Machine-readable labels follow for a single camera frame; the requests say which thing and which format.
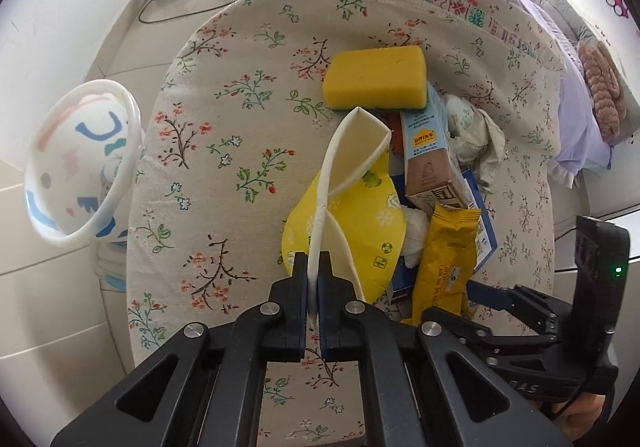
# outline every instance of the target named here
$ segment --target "yellow snack wrapper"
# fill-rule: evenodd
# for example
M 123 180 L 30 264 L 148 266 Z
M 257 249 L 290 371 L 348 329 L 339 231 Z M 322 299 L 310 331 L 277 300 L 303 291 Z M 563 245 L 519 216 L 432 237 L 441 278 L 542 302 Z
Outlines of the yellow snack wrapper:
M 415 280 L 412 323 L 420 325 L 427 308 L 462 314 L 465 285 L 476 265 L 476 234 L 481 211 L 436 205 Z

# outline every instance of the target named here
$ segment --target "floral fabric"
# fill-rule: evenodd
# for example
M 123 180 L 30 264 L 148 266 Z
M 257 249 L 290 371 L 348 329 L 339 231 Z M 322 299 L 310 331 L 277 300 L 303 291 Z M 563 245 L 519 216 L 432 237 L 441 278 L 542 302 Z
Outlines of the floral fabric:
M 551 292 L 558 48 L 506 0 L 455 0 L 464 12 L 452 1 L 241 0 L 197 30 L 167 73 L 138 166 L 127 257 L 137 363 L 188 322 L 234 320 L 286 275 L 284 220 L 344 115 L 325 106 L 321 86 L 345 50 L 420 46 L 430 81 L 504 131 L 508 157 L 485 199 L 498 250 L 476 279 Z M 488 309 L 477 318 L 498 333 L 526 331 Z M 318 338 L 309 329 L 299 365 L 268 366 L 258 445 L 364 433 L 356 365 L 323 361 Z

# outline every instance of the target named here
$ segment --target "crumpled paper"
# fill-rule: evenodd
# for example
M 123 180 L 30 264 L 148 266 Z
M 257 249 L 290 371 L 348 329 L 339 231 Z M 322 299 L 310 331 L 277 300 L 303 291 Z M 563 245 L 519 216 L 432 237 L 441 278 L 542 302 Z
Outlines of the crumpled paper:
M 444 95 L 451 138 L 449 144 L 461 166 L 473 170 L 478 186 L 492 192 L 498 169 L 505 155 L 502 130 L 482 109 L 453 94 Z
M 400 255 L 404 257 L 404 265 L 407 268 L 413 268 L 420 263 L 422 258 L 429 217 L 419 208 L 409 208 L 404 205 L 401 205 L 400 208 L 402 208 L 402 215 L 406 221 L 406 233 Z

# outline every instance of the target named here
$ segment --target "yellow paper bag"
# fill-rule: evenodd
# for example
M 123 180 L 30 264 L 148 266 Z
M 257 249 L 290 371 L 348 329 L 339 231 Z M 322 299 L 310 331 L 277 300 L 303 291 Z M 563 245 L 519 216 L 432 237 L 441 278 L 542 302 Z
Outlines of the yellow paper bag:
M 309 254 L 309 314 L 315 312 L 318 255 L 328 250 L 334 275 L 374 302 L 398 263 L 406 224 L 388 174 L 390 131 L 357 107 L 338 126 L 322 164 L 282 233 L 282 257 L 291 274 L 296 252 Z

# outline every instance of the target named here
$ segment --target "metal screw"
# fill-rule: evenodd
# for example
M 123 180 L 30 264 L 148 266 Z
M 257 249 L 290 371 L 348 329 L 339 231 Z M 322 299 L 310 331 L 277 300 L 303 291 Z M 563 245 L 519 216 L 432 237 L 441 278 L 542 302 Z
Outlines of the metal screw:
M 344 309 L 347 310 L 349 313 L 353 313 L 354 315 L 364 312 L 364 308 L 365 308 L 365 305 L 364 305 L 364 302 L 362 301 L 349 301 L 347 304 L 344 305 Z
M 433 321 L 422 323 L 420 329 L 422 330 L 422 333 L 424 333 L 425 335 L 429 335 L 430 337 L 437 337 L 442 333 L 442 326 Z
M 266 302 L 260 306 L 262 315 L 276 315 L 280 311 L 280 305 L 276 302 Z
M 204 326 L 199 322 L 192 322 L 184 327 L 184 335 L 190 339 L 200 337 L 204 333 Z

